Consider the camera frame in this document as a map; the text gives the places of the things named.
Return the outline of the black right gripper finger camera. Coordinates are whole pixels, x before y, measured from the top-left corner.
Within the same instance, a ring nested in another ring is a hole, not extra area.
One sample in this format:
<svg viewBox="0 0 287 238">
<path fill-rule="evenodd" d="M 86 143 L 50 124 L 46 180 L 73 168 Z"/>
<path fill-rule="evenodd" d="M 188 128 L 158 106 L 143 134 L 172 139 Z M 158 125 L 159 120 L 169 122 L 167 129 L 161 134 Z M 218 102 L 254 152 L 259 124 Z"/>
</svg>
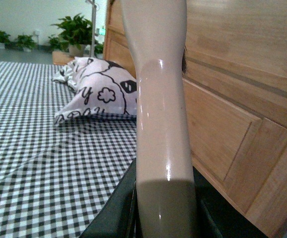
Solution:
<svg viewBox="0 0 287 238">
<path fill-rule="evenodd" d="M 202 238 L 265 238 L 258 228 L 193 168 L 197 198 L 197 221 Z"/>
</svg>

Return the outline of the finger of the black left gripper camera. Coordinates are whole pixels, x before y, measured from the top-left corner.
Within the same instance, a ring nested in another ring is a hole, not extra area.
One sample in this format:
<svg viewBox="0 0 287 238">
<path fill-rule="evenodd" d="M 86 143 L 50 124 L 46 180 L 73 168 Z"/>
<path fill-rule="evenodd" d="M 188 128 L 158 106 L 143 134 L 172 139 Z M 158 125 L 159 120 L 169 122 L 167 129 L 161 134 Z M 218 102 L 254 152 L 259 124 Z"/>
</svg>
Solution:
<svg viewBox="0 0 287 238">
<path fill-rule="evenodd" d="M 134 159 L 104 207 L 80 237 L 134 238 L 136 212 L 136 160 Z"/>
</svg>

